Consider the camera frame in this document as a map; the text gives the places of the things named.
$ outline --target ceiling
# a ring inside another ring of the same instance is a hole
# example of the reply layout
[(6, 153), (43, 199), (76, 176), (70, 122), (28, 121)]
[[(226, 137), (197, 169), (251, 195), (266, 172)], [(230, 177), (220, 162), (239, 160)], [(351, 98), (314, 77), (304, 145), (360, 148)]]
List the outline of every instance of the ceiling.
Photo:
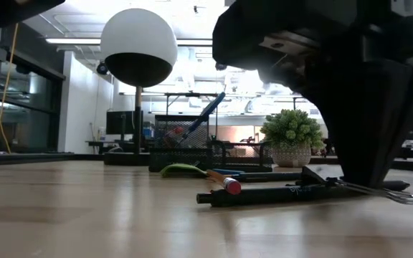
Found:
[[(66, 0), (43, 14), (25, 21), (44, 37), (99, 38), (105, 23), (116, 13), (128, 8), (144, 8), (162, 16), (172, 27), (177, 39), (211, 39), (220, 14), (234, 0)], [(75, 52), (83, 64), (95, 70), (102, 59), (100, 47), (59, 47)], [(173, 72), (160, 85), (146, 92), (219, 92), (231, 95), (291, 95), (282, 85), (264, 85), (257, 72), (228, 67), (216, 71), (211, 47), (179, 47)], [(260, 98), (255, 104), (262, 105)], [(248, 103), (249, 99), (234, 100)]]
[[(128, 8), (144, 8), (162, 16), (177, 39), (211, 39), (218, 16), (227, 9), (224, 5), (224, 0), (67, 0), (25, 23), (45, 37), (99, 38), (114, 14)], [(100, 47), (62, 49), (75, 51), (77, 58), (89, 64), (102, 59)]]

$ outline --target green plant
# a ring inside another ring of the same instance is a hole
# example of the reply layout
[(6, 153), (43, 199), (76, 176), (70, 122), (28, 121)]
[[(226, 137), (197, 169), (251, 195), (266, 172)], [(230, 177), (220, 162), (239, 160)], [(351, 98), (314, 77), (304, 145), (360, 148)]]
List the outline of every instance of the green plant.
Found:
[(268, 115), (261, 128), (265, 140), (281, 148), (294, 148), (308, 144), (312, 148), (322, 148), (320, 125), (301, 110), (281, 110), (280, 114)]

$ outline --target spherical lamp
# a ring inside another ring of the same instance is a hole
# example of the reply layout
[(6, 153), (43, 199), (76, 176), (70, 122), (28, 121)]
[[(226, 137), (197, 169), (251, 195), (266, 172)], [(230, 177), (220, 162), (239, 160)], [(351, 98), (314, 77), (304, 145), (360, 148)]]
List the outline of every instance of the spherical lamp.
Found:
[(127, 9), (114, 15), (103, 29), (101, 52), (115, 78), (140, 87), (163, 82), (178, 55), (171, 27), (145, 9)]

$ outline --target white wall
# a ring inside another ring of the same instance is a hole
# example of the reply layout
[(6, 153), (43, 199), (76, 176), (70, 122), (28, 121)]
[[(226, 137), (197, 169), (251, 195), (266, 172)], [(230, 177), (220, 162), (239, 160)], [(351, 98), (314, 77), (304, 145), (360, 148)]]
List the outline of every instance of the white wall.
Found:
[[(135, 91), (136, 88), (119, 80), (113, 81), (113, 106), (114, 111), (132, 111), (135, 110)], [(119, 92), (128, 92), (133, 95), (119, 95)]]
[(113, 106), (114, 86), (65, 52), (58, 150), (93, 153), (86, 140), (106, 126), (106, 111)]

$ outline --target table surface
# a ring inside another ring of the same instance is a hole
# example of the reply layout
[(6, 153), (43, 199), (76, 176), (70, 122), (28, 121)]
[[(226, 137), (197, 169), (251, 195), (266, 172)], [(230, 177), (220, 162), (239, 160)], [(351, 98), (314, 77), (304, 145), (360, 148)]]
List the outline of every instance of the table surface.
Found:
[[(387, 179), (410, 182), (413, 193), (413, 172)], [(413, 206), (377, 197), (197, 204), (212, 188), (95, 161), (0, 166), (0, 257), (413, 257)]]

